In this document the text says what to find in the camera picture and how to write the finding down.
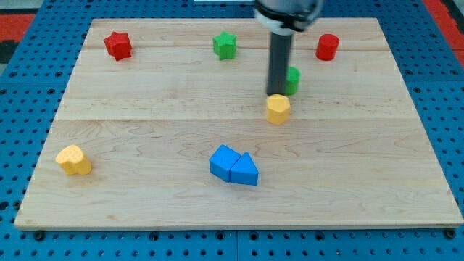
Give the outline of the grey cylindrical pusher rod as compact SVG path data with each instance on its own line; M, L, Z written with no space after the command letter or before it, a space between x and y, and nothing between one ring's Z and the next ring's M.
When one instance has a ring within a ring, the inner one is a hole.
M268 79L266 94L285 94L289 57L293 35L270 34Z

